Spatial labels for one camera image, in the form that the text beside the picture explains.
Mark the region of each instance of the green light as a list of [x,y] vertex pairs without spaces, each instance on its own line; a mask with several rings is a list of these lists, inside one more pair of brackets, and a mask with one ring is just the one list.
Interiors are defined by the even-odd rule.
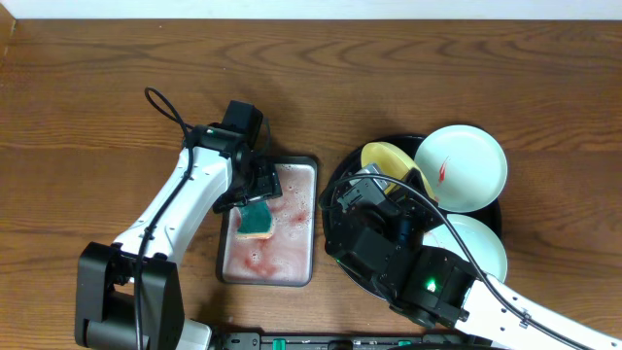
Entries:
[[426,283],[426,289],[432,293],[436,292],[436,281],[434,281],[433,278],[429,279]]

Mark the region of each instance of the white plate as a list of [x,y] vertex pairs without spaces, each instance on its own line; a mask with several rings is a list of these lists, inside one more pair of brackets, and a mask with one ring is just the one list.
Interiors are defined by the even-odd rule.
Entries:
[[[507,255],[497,235],[480,221],[460,214],[449,214],[447,220],[454,226],[479,267],[501,282],[507,275]],[[468,262],[447,226],[442,225],[424,235],[424,245],[447,249]]]
[[438,206],[455,213],[493,202],[507,178],[507,160],[499,143],[468,125],[433,132],[419,146],[415,162],[432,185]]

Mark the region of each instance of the teal scrubbing pad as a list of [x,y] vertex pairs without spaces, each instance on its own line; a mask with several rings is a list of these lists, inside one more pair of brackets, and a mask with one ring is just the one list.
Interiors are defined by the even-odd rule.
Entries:
[[240,208],[242,224],[237,230],[243,238],[269,238],[272,235],[272,213],[263,201]]

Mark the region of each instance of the white wall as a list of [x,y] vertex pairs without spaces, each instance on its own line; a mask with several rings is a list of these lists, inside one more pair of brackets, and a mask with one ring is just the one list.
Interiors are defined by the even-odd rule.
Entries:
[[622,0],[0,0],[15,18],[622,19]]

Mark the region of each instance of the yellow bowl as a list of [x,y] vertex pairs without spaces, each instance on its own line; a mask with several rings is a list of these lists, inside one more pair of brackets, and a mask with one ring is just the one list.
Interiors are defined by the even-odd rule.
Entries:
[[[426,175],[419,169],[415,160],[409,157],[398,146],[388,142],[371,142],[366,144],[361,152],[361,167],[366,167],[371,163],[376,163],[385,175],[399,180],[403,179],[410,169],[415,168],[419,170],[428,197],[434,199],[434,191],[428,183]],[[389,193],[394,186],[395,184],[390,184],[385,190],[385,193]]]

